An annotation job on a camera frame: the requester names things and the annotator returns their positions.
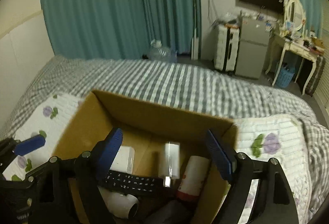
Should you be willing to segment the blue laundry basket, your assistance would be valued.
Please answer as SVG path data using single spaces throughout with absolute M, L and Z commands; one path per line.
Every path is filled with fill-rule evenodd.
M 282 89 L 288 87 L 294 74 L 295 74 L 295 66 L 292 65 L 291 63 L 283 63 L 276 80 L 276 84 L 275 84 L 276 87 Z

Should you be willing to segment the grey checked bed sheet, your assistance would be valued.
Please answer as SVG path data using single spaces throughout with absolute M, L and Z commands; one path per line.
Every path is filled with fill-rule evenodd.
M 1 138 L 13 136 L 48 97 L 84 97 L 91 90 L 232 119 L 290 114 L 301 124 L 307 145 L 312 186 L 308 218 L 315 217 L 328 196 L 328 129 L 303 99 L 190 64 L 53 57 L 26 88 L 1 128 Z

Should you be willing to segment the white round bottle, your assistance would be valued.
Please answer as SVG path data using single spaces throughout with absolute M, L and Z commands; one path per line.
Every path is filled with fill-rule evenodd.
M 130 219 L 136 215 L 139 201 L 135 196 L 131 194 L 124 195 L 118 192 L 111 192 L 103 187 L 98 187 L 98 190 L 107 209 L 115 217 Z

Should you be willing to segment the white square charger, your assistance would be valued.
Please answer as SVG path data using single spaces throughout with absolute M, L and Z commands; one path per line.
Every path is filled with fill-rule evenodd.
M 111 170 L 132 174 L 135 150 L 133 147 L 121 146 L 110 167 Z

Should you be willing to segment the oval vanity mirror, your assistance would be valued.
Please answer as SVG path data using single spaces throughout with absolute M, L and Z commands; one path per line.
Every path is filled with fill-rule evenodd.
M 287 29 L 297 32 L 306 23 L 306 11 L 300 0 L 289 0 L 284 6 L 284 25 Z

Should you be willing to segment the dark checked suitcase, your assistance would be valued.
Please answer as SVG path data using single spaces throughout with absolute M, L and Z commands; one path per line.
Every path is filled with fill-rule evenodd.
M 315 72 L 313 73 L 310 81 L 307 84 L 306 90 L 305 90 L 305 93 L 307 95 L 313 96 L 313 94 L 315 93 L 316 88 L 319 85 L 320 79 L 322 77 L 325 65 L 326 65 L 325 58 L 323 56 L 318 56 Z

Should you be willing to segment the large water jug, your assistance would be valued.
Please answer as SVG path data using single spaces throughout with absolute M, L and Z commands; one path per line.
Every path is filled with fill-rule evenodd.
M 177 62 L 177 52 L 162 44 L 159 40 L 152 40 L 148 52 L 148 58 L 152 61 Z

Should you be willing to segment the white plug adapter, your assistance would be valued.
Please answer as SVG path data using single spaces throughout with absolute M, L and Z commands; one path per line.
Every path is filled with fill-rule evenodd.
M 172 182 L 180 178 L 180 144 L 168 142 L 164 144 L 160 154 L 159 177 L 163 186 L 170 188 Z

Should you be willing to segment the white bottle red cap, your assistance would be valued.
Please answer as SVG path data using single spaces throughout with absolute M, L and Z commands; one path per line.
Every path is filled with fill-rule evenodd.
M 204 181 L 208 174 L 210 160 L 201 156 L 193 155 L 189 158 L 177 197 L 183 201 L 195 201 L 200 195 Z

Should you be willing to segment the white suitcase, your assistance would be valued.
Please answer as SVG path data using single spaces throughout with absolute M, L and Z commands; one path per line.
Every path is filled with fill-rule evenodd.
M 214 66 L 222 72 L 234 72 L 239 49 L 240 30 L 224 25 L 216 27 L 218 38 L 215 47 Z

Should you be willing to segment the black remote control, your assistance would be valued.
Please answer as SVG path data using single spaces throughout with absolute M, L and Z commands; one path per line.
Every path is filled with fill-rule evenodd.
M 110 170 L 98 181 L 100 187 L 112 192 L 131 194 L 133 196 L 152 196 L 164 190 L 163 180 L 160 178 L 142 177 Z

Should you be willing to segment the white floral quilt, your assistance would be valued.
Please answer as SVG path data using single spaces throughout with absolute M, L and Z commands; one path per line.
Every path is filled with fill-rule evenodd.
M 46 144 L 26 157 L 16 158 L 5 170 L 5 177 L 24 179 L 29 165 L 36 168 L 46 162 L 82 102 L 82 98 L 63 93 L 49 97 L 36 108 L 28 107 L 27 119 L 13 136 L 25 140 L 42 133 Z M 237 126 L 235 150 L 256 160 L 278 159 L 292 190 L 299 223 L 307 223 L 312 193 L 311 176 L 306 142 L 297 119 L 279 114 L 265 118 L 234 119 L 233 122 Z

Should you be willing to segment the green curtain left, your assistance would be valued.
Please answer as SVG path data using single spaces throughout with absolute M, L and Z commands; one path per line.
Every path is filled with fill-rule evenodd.
M 152 41 L 191 52 L 201 0 L 41 0 L 52 49 L 67 58 L 140 59 Z

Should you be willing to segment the brown cardboard box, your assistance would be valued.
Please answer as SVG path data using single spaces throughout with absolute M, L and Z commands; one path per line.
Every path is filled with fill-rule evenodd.
M 92 150 L 114 127 L 123 130 L 123 145 L 135 149 L 133 174 L 151 177 L 158 175 L 164 144 L 169 141 L 180 144 L 184 169 L 190 156 L 210 156 L 205 143 L 208 130 L 231 147 L 237 137 L 237 126 L 229 119 L 94 90 L 79 106 L 53 153 L 61 159 L 76 158 Z

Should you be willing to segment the silver mini fridge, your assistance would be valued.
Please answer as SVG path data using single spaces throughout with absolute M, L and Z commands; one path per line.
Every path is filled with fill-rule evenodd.
M 242 17 L 235 74 L 259 79 L 263 70 L 270 32 L 265 22 Z

